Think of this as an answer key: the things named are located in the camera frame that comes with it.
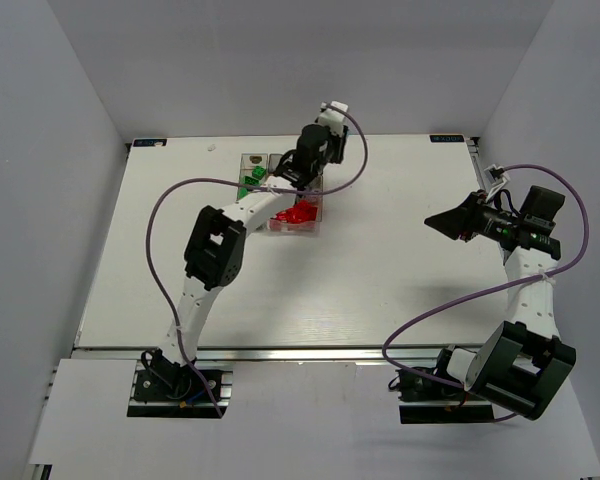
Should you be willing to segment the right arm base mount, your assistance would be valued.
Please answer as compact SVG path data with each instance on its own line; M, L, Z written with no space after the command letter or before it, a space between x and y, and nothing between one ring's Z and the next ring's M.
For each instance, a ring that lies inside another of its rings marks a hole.
M405 370L397 371L388 391L398 395L403 425L481 424L495 419L489 402Z

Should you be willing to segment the green upside-down 2x2 lego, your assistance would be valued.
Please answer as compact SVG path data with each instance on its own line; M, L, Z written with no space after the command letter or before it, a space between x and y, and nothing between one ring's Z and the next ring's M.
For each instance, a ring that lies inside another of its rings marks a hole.
M252 177L257 180L262 180L267 174L267 170L263 167L256 167L252 170Z

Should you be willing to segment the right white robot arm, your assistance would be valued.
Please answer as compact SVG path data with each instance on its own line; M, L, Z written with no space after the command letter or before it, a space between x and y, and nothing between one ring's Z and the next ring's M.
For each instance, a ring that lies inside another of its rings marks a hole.
M490 206L486 193L477 191L424 221L453 240L481 235L505 251L510 285L504 321L477 352L447 348L439 364L465 391L529 420L544 413L576 362L575 349L559 338L550 276L561 257L551 233L564 201L533 186L519 211L510 213Z

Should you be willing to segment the red rounded lego brick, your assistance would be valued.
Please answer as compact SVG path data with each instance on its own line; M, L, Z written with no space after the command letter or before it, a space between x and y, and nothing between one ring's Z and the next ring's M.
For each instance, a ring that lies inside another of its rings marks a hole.
M300 224L304 222L304 217L302 216L302 214L294 209L288 209L282 212L279 212L276 216L275 216L275 220L282 222L282 223L288 223L288 224Z

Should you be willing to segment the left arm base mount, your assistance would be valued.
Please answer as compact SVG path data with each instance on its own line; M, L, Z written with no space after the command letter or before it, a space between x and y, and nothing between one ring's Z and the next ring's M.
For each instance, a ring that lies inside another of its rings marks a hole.
M203 368L212 396L188 365L170 362L161 350L146 350L134 374L129 418L220 419L231 397L232 372Z

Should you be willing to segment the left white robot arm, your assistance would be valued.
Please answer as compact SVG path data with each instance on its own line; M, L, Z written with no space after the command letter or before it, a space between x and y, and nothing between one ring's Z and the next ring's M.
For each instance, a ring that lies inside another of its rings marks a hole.
M165 297L173 320L164 342L141 355L146 371L172 395L198 377L195 359L200 336L217 297L240 273L246 240L250 234L299 199L324 194L316 188L325 167L340 164L349 128L335 120L317 120L305 126L296 146L281 155L272 171L256 165L235 186L246 191L233 203L201 209L184 249L184 284L178 303L169 296L157 275L151 257L152 230L157 213L170 193L185 181L170 187L153 207L145 236L145 254L150 274Z

